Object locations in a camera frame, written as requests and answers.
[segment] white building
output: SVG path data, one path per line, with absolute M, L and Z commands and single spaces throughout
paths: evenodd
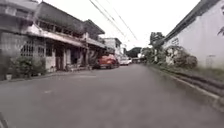
M 201 0 L 165 38 L 164 47 L 182 46 L 200 67 L 224 69 L 224 0 Z
M 120 62 L 122 58 L 122 50 L 121 50 L 121 41 L 118 38 L 105 38 L 105 45 L 106 47 L 112 48 L 115 50 L 115 56 L 117 57 L 118 61 Z

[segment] parked car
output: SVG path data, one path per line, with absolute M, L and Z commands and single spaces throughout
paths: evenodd
M 119 67 L 119 62 L 114 55 L 102 56 L 98 61 L 99 68 L 113 69 Z
M 120 62 L 121 66 L 128 66 L 129 64 L 130 64 L 130 60 L 128 60 L 128 59 L 123 59 Z

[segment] white wall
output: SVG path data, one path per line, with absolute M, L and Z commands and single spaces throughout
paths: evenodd
M 110 47 L 110 48 L 113 48 L 113 49 L 116 48 L 116 41 L 113 38 L 105 39 L 105 44 L 106 44 L 107 47 Z
M 64 49 L 64 55 L 63 55 L 63 65 L 64 68 L 67 64 L 71 64 L 71 50 L 70 49 Z
M 49 72 L 53 72 L 53 71 L 50 71 L 51 67 L 56 67 L 55 51 L 52 52 L 51 57 L 46 57 L 46 69 Z
M 197 57 L 199 66 L 224 69 L 224 36 L 218 35 L 224 26 L 223 5 L 224 0 L 221 0 L 164 46 L 173 45 L 178 38 L 179 45 Z

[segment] street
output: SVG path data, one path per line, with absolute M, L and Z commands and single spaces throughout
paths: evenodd
M 224 115 L 150 68 L 113 70 L 0 85 L 10 128 L 223 128 Z

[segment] building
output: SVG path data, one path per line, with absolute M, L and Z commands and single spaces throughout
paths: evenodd
M 30 44 L 26 30 L 33 24 L 32 18 L 38 3 L 21 0 L 0 1 L 0 51 L 1 54 L 16 57 L 24 55 L 24 49 Z
M 91 20 L 84 21 L 84 24 L 86 32 L 85 41 L 88 43 L 89 49 L 89 61 L 97 61 L 106 51 L 104 40 L 99 36 L 105 34 L 105 32 Z
M 121 41 L 118 38 L 105 38 L 106 47 L 114 52 L 113 54 L 117 57 L 118 61 L 121 61 L 122 58 L 122 50 L 121 50 Z
M 197 57 L 200 67 L 224 69 L 223 26 L 224 0 L 201 0 L 166 36 L 163 46 L 182 46 Z
M 33 22 L 28 34 L 44 40 L 48 71 L 65 70 L 71 64 L 85 65 L 87 50 L 83 42 L 85 25 L 82 21 L 42 2 L 35 11 Z

